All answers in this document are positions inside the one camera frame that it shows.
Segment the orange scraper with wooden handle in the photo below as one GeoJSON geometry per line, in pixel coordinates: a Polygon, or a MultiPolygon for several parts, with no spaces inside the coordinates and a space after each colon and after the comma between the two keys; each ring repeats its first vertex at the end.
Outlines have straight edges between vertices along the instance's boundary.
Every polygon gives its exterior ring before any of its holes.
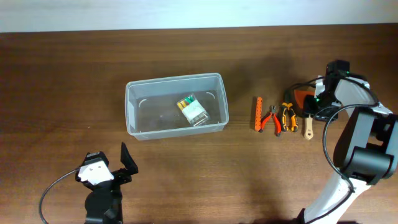
{"type": "Polygon", "coordinates": [[[306,140],[311,140],[313,138],[313,118],[303,116],[303,101],[306,95],[315,96],[314,91],[310,90],[294,90],[294,109],[298,117],[304,120],[304,131],[303,136],[306,140]]]}

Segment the clear plastic storage container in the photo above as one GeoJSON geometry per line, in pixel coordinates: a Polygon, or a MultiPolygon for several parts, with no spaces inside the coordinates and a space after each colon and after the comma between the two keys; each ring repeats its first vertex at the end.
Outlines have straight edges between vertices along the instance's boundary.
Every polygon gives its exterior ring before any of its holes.
{"type": "Polygon", "coordinates": [[[138,140],[222,131],[229,121],[228,101],[219,73],[203,73],[129,82],[125,92],[127,132],[138,140]],[[177,102],[194,94],[210,115],[193,127],[177,102]]]}

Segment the clear box of coloured bits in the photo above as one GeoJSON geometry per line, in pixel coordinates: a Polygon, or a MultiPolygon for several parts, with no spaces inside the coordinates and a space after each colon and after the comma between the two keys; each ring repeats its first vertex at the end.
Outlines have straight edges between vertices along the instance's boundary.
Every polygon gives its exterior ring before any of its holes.
{"type": "Polygon", "coordinates": [[[210,115],[194,94],[187,95],[178,101],[177,107],[193,127],[204,125],[210,120],[210,115]]]}

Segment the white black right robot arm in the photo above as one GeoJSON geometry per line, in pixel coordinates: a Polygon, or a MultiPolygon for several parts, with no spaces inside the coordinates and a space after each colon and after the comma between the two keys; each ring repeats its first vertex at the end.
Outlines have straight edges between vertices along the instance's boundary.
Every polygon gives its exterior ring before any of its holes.
{"type": "Polygon", "coordinates": [[[384,107],[369,83],[353,75],[327,75],[315,79],[315,94],[330,95],[340,103],[327,119],[323,153],[333,175],[319,197],[299,213],[297,223],[340,223],[350,205],[397,168],[397,115],[384,107]],[[327,149],[328,128],[346,111],[349,120],[332,156],[327,149]]]}

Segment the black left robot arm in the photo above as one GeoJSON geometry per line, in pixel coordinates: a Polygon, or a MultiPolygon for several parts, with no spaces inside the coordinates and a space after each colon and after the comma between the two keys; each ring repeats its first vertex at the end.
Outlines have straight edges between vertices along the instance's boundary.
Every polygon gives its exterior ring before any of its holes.
{"type": "Polygon", "coordinates": [[[88,153],[78,168],[75,180],[81,182],[91,193],[85,200],[85,223],[123,222],[121,186],[132,181],[132,176],[139,172],[127,146],[121,143],[122,169],[109,170],[109,161],[100,151],[88,153]]]}

